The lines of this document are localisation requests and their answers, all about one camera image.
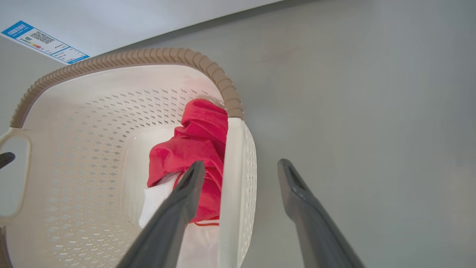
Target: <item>basket rim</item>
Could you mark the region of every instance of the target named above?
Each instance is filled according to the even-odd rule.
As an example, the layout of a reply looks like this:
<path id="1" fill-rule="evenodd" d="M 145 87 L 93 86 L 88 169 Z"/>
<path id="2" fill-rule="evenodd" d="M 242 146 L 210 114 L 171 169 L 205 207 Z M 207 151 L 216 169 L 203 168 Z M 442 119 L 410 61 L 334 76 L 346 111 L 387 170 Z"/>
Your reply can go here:
<path id="1" fill-rule="evenodd" d="M 145 48 L 86 59 L 41 77 L 36 80 L 21 98 L 10 122 L 10 127 L 22 128 L 35 101 L 52 86 L 105 70 L 167 64 L 184 65 L 202 72 L 220 91 L 228 117 L 244 119 L 243 108 L 237 90 L 233 82 L 225 75 L 223 69 L 216 62 L 212 62 L 207 56 L 199 52 L 185 48 Z"/>

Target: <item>red cloth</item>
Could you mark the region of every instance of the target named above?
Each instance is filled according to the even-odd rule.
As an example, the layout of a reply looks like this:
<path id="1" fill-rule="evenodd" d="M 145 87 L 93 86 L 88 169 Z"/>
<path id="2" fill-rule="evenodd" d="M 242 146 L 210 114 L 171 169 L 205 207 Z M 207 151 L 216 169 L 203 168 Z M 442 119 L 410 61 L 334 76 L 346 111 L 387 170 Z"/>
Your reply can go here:
<path id="1" fill-rule="evenodd" d="M 174 137 L 150 151 L 147 187 L 155 186 L 166 174 L 186 172 L 197 160 L 206 168 L 198 210 L 190 222 L 218 219 L 220 214 L 223 161 L 228 131 L 227 112 L 207 100 L 185 105 L 182 126 Z"/>

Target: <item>qr code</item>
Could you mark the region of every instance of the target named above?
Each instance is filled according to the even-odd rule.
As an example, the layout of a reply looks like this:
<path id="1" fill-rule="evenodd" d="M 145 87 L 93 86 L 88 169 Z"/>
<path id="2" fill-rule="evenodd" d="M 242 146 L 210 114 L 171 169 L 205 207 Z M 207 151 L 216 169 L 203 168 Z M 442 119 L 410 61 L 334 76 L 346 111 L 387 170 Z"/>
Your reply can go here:
<path id="1" fill-rule="evenodd" d="M 40 40 L 41 42 L 43 42 L 45 44 L 49 44 L 49 43 L 55 41 L 53 38 L 49 37 L 48 35 L 40 32 L 40 31 L 32 34 L 31 37 L 33 37 L 37 40 Z"/>

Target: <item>blue and white sticker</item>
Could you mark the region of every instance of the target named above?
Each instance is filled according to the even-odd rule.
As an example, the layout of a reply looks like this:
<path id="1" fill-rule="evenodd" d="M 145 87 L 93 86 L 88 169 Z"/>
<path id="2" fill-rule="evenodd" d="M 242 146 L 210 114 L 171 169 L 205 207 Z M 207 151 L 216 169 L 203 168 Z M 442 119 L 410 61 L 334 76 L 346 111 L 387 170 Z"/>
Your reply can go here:
<path id="1" fill-rule="evenodd" d="M 23 21 L 15 23 L 1 33 L 67 64 L 73 64 L 89 58 L 88 55 L 81 51 L 68 46 Z"/>

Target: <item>white plastic basket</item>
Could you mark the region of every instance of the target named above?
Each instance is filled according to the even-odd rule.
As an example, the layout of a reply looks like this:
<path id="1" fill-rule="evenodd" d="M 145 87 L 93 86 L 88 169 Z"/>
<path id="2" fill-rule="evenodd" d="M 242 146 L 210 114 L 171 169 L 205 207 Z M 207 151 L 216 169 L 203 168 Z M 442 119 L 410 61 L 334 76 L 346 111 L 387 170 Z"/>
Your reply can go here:
<path id="1" fill-rule="evenodd" d="M 24 163 L 26 172 L 12 164 L 1 170 L 16 183 L 2 177 L 3 192 L 15 194 L 21 182 L 18 202 L 10 198 L 8 209 L 0 210 L 13 266 L 115 266 L 141 231 L 143 199 L 132 192 L 147 180 L 127 179 L 127 151 L 137 148 L 128 147 L 133 144 L 128 138 L 180 124 L 185 104 L 203 95 L 222 102 L 229 116 L 219 264 L 240 267 L 255 212 L 255 146 L 231 80 L 216 63 L 187 49 L 144 49 L 82 61 L 28 90 L 0 139 L 3 152 L 16 136 L 30 152 L 25 159 L 16 152 L 15 161 Z M 12 185 L 17 189 L 8 189 Z"/>

